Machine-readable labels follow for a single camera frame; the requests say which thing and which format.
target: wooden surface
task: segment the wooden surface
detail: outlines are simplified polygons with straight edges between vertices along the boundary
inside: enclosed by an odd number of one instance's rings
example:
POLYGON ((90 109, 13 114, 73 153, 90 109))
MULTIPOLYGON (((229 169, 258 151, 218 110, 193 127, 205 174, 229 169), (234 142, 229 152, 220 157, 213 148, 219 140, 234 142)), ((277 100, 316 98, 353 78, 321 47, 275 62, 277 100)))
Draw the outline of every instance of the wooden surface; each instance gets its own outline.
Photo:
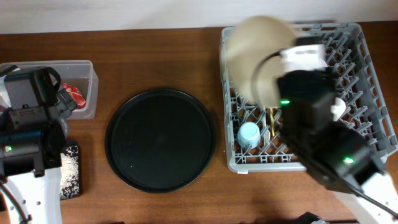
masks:
MULTIPOLYGON (((398 22, 362 23, 384 99, 398 131, 398 22)), ((275 223, 309 211, 326 220, 354 217, 305 172, 238 175, 226 166, 218 44, 221 28, 0 35, 0 61, 87 59, 99 77, 95 119, 69 121, 81 146, 83 195, 61 202, 64 223, 275 223), (104 153, 108 121, 121 103, 150 88, 197 97, 213 115, 218 141, 204 173, 169 194, 124 184, 104 153)), ((398 154, 387 162, 396 184, 398 154)), ((0 223, 8 223, 7 212, 0 223)))

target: white wall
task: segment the white wall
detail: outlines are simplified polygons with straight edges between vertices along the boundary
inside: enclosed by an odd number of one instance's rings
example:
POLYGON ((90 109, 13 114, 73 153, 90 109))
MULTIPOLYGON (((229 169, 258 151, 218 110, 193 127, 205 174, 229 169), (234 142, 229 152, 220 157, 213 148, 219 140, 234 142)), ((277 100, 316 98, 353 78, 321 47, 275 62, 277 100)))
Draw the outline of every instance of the white wall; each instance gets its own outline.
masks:
POLYGON ((228 26, 259 14, 396 20, 398 0, 0 0, 0 34, 228 26))

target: gray plastic dish rack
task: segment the gray plastic dish rack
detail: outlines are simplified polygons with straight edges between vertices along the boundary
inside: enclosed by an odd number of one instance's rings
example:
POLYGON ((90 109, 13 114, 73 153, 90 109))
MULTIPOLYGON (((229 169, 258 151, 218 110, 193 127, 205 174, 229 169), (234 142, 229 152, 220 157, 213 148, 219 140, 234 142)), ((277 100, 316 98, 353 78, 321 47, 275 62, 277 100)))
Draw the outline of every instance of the gray plastic dish rack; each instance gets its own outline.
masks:
MULTIPOLYGON (((366 45, 362 28, 356 23, 292 25, 302 36, 319 35, 325 45, 326 62, 340 74, 336 89, 347 109, 339 119, 368 140, 383 162, 398 150, 398 142, 384 103, 376 72, 366 45)), ((226 42, 233 27, 223 29, 220 41, 220 71, 224 95, 224 129, 228 168, 240 174, 261 171, 305 170, 289 148, 279 140, 278 128, 282 126, 280 109, 273 109, 275 136, 246 151, 241 149, 236 134, 245 121, 259 125, 261 134, 270 126, 270 110, 250 105, 229 80, 225 57, 226 42)))

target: black cable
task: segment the black cable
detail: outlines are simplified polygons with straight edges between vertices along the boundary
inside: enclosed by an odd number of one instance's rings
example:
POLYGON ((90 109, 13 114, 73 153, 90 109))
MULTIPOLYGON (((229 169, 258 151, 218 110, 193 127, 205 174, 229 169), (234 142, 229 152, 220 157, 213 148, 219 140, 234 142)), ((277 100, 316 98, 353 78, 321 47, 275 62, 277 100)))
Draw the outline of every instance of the black cable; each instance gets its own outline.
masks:
POLYGON ((61 86, 61 76, 60 74, 52 67, 45 67, 44 70, 51 74, 55 80, 57 81, 56 84, 54 84, 54 90, 55 92, 58 92, 61 86))
POLYGON ((14 208, 17 210, 19 216, 22 218, 22 221, 19 224, 28 224, 28 219, 26 219, 25 213, 22 210, 21 206, 18 204, 17 200, 12 196, 10 191, 5 188, 4 184, 0 182, 0 189, 3 191, 3 194, 11 201, 14 208))
POLYGON ((271 58, 280 56, 280 51, 277 51, 273 54, 268 55, 266 58, 262 59, 256 66, 256 68, 253 71, 253 74, 251 76, 251 94, 253 97, 254 102, 260 103, 259 98, 258 98, 258 91, 257 91, 257 79, 259 78, 260 75, 260 69, 264 64, 271 58))
POLYGON ((382 203, 374 200, 373 198, 367 196, 366 194, 364 194, 362 192, 362 190, 357 189, 356 187, 352 186, 350 183, 348 183, 347 181, 343 180, 345 182, 345 184, 351 189, 351 191, 358 197, 362 197, 363 199, 367 200, 368 202, 372 203, 373 205, 383 209, 384 211, 386 211, 387 213, 390 213, 390 215, 392 215, 394 218, 398 219, 398 214, 396 212, 394 212, 393 210, 391 210, 389 207, 383 205, 382 203))
POLYGON ((15 69, 17 69, 18 67, 16 65, 11 65, 10 67, 4 69, 3 71, 0 72, 0 77, 3 77, 5 75, 7 75, 8 73, 14 71, 15 69))

